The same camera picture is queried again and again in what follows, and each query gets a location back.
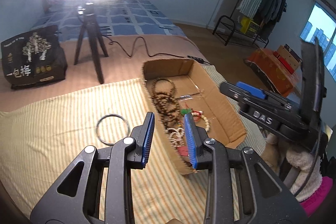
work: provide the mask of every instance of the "white fluffy fabric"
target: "white fluffy fabric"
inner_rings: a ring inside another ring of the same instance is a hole
[[[296,191],[301,187],[301,185],[304,183],[310,166],[313,162],[313,155],[309,154],[306,151],[295,151],[292,148],[288,149],[286,158],[288,162],[293,165],[294,167],[298,167],[301,169],[300,174],[298,175],[297,179],[295,180],[294,184],[290,188],[290,192],[292,194],[295,194]],[[299,202],[302,202],[306,199],[308,199],[321,185],[322,183],[322,175],[320,174],[320,157],[318,157],[316,161],[315,168],[313,170],[313,173],[310,176],[310,179],[308,180],[308,183],[303,188],[303,190],[297,195],[296,199]]]

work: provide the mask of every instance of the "tripod leg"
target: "tripod leg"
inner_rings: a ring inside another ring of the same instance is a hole
[[[86,24],[83,23],[83,25],[81,26],[81,30],[79,32],[79,36],[78,36],[78,41],[77,41],[77,46],[76,46],[76,53],[75,53],[75,61],[74,61],[74,65],[77,65],[78,63],[78,57],[79,57],[79,52],[81,50],[81,46],[82,46],[82,42],[83,42],[83,36],[84,36],[84,32],[85,32],[85,27]]]
[[[105,57],[109,57],[109,54],[107,53],[107,49],[106,49],[106,46],[105,46],[105,43],[104,43],[104,40],[103,40],[103,37],[102,37],[102,35],[100,33],[100,30],[99,30],[99,25],[98,24],[95,24],[95,25],[96,25],[97,37],[98,37],[100,47],[103,50],[103,53],[104,53]]]
[[[98,81],[99,83],[104,84],[104,76],[101,70],[100,57],[98,53],[97,36],[96,36],[97,33],[96,33],[95,25],[88,24],[86,29],[89,35],[89,44],[91,48],[92,59],[94,63],[94,68],[97,73]]]

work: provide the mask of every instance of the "blue patterned bedsheet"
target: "blue patterned bedsheet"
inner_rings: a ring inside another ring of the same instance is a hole
[[[158,8],[148,0],[106,1],[105,5],[95,5],[97,22],[102,34],[163,34],[185,36]],[[75,5],[62,6],[55,12],[48,12],[32,27],[38,29],[58,25],[59,41],[77,39],[81,27]]]

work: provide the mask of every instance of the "bed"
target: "bed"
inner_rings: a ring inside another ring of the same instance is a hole
[[[142,8],[138,10],[145,11],[148,9],[144,5],[151,5],[140,2],[146,0],[134,1],[138,3],[122,0],[123,4],[112,5],[123,5],[124,8],[119,8],[126,9],[131,4],[139,4]],[[154,7],[151,8],[149,10],[161,15],[156,18],[155,23],[149,23],[149,19],[153,19],[147,12],[147,15],[141,16],[147,22],[140,23],[136,14],[132,13],[132,16],[131,8],[128,8],[127,15],[121,17],[127,16],[131,22],[111,21],[108,24],[100,23],[100,26],[104,26],[104,29],[107,26],[108,32],[114,35],[113,39],[128,52],[136,37],[141,34],[151,54],[166,52],[205,59],[197,46],[178,27],[171,22],[168,24],[168,21],[160,21],[167,18]],[[104,147],[95,137],[95,122],[102,115],[119,113],[127,118],[131,127],[142,123],[148,111],[141,89],[142,64],[154,58],[171,58],[148,57],[142,42],[135,47],[134,56],[128,58],[118,45],[109,45],[109,40],[104,38],[109,57],[101,58],[105,84],[98,85],[89,45],[85,39],[79,64],[73,65],[77,33],[72,30],[79,28],[79,23],[73,10],[67,9],[63,7],[50,12],[50,15],[44,17],[45,22],[39,19],[34,26],[40,28],[48,24],[58,24],[61,47],[68,62],[66,79],[39,88],[12,91],[3,75],[0,77],[0,138],[3,140],[0,144],[0,180],[27,217],[43,193],[86,145]],[[107,16],[107,10],[105,15],[98,17],[120,17],[119,14]],[[69,24],[71,20],[77,25]],[[128,30],[136,33],[120,33],[120,26],[128,26]],[[145,34],[148,28],[164,33]],[[214,66],[204,66],[204,69],[217,85],[225,80]],[[238,104],[229,98],[228,100],[238,111]],[[247,130],[247,136],[238,148],[251,146],[261,154],[265,141],[257,125],[244,117],[240,118]],[[122,132],[122,124],[118,120],[109,120],[100,128],[101,136],[111,141],[122,138]],[[166,223],[171,218],[177,218],[184,224],[203,222],[207,173],[181,176],[155,133],[146,169],[132,173],[132,189],[136,223]],[[104,190],[103,181],[101,219],[104,218]],[[235,198],[235,218],[237,217],[238,204]]]
[[[32,29],[57,25],[59,41],[77,39],[81,27],[77,7],[79,0],[55,4],[39,18]],[[97,22],[105,35],[180,35],[183,31],[174,25],[148,0],[101,0],[95,5]]]

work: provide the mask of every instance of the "blue gripper pad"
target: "blue gripper pad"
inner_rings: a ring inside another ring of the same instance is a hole
[[[255,88],[254,86],[248,85],[248,84],[243,83],[243,82],[238,82],[236,84],[236,86],[243,89],[243,90],[248,91],[249,93],[251,93],[255,97],[258,97],[260,99],[265,99],[266,98],[266,95],[265,95],[264,91],[261,90],[261,89]]]

